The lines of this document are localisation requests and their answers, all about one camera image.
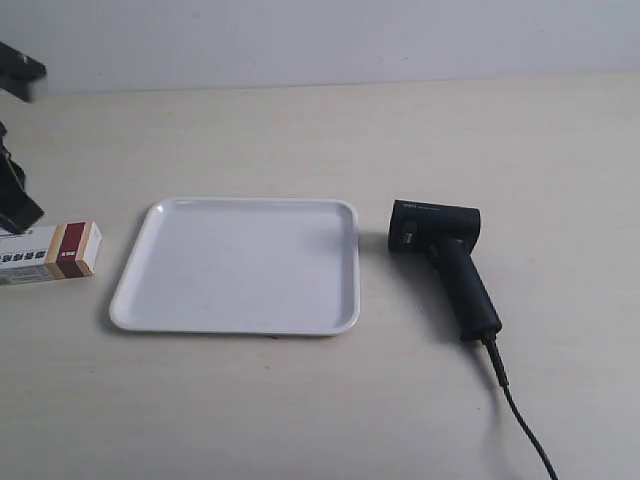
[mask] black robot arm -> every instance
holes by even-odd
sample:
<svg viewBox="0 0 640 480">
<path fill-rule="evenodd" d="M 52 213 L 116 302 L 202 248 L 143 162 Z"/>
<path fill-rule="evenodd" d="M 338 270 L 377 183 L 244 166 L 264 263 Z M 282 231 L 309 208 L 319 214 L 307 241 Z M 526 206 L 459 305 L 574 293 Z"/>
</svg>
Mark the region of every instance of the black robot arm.
<svg viewBox="0 0 640 480">
<path fill-rule="evenodd" d="M 46 75 L 47 69 L 42 63 L 0 42 L 1 90 L 32 102 Z M 22 233 L 44 212 L 25 191 L 25 173 L 11 159 L 3 142 L 6 133 L 0 122 L 0 227 L 11 233 Z"/>
</svg>

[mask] handheld barcode scanner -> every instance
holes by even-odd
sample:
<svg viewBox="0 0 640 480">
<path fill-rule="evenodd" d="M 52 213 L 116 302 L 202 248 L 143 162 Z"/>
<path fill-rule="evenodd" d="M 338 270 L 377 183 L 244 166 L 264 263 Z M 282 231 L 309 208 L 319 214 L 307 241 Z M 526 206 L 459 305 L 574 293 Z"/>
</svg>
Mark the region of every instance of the handheld barcode scanner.
<svg viewBox="0 0 640 480">
<path fill-rule="evenodd" d="M 479 340 L 485 345 L 511 410 L 540 455 L 549 476 L 557 480 L 542 445 L 518 412 L 509 391 L 509 381 L 496 345 L 496 334 L 502 329 L 502 323 L 471 259 L 479 235 L 480 211 L 476 208 L 396 200 L 388 246 L 390 252 L 425 255 L 438 271 L 460 327 L 460 340 Z"/>
</svg>

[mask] red stripe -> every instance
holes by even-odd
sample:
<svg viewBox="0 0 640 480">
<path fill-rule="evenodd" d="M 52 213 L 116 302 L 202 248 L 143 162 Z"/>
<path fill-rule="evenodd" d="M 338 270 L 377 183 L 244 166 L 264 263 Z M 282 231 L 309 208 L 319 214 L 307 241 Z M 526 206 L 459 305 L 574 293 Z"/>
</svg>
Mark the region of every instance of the red stripe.
<svg viewBox="0 0 640 480">
<path fill-rule="evenodd" d="M 64 231 L 62 243 L 58 250 L 56 264 L 60 267 L 62 274 L 67 278 L 84 277 L 80 268 L 76 264 L 76 255 L 84 230 L 84 222 L 70 223 Z"/>
</svg>

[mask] white table surface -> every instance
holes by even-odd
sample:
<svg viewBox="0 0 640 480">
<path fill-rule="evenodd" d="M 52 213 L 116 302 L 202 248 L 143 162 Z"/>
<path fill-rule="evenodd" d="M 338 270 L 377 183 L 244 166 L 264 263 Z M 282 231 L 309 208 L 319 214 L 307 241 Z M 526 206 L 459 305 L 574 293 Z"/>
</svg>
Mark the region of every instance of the white table surface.
<svg viewBox="0 0 640 480">
<path fill-rule="evenodd" d="M 104 235 L 95 277 L 0 288 L 2 478 L 545 478 L 424 262 L 388 256 L 394 198 L 481 209 L 525 417 L 562 479 L 637 477 L 640 76 L 3 96 L 0 118 L 41 223 Z M 352 203 L 356 327 L 117 331 L 141 218 L 176 195 Z"/>
</svg>

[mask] black cable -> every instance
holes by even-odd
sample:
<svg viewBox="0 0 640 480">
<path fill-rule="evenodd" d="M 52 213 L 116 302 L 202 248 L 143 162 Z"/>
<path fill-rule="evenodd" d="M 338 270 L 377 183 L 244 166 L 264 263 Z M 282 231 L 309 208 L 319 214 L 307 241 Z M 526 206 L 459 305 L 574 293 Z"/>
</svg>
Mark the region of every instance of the black cable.
<svg viewBox="0 0 640 480">
<path fill-rule="evenodd" d="M 498 377 L 498 384 L 500 385 L 500 387 L 502 387 L 502 391 L 504 392 L 504 396 L 507 398 L 507 403 L 509 403 L 509 407 L 511 407 L 513 415 L 516 417 L 518 424 L 522 427 L 522 430 L 524 430 L 524 433 L 529 441 L 531 441 L 531 443 L 533 444 L 536 452 L 538 452 L 542 463 L 544 463 L 544 466 L 547 469 L 547 473 L 549 473 L 549 478 L 551 478 L 551 480 L 558 480 L 558 476 L 553 469 L 553 465 L 551 465 L 551 460 L 549 460 L 549 457 L 545 453 L 544 448 L 542 448 L 542 444 L 533 434 L 533 432 L 527 425 L 527 422 L 524 421 L 524 418 L 520 414 L 518 407 L 516 407 L 516 402 L 513 401 L 513 397 L 511 396 L 511 392 L 509 391 L 509 380 L 507 379 L 507 374 L 505 372 L 502 359 L 500 358 L 500 352 L 498 351 L 498 345 L 496 344 L 495 337 L 483 340 L 482 343 L 487 348 L 489 358 L 491 359 L 491 364 L 493 365 L 493 369 L 495 370 L 496 376 Z"/>
</svg>

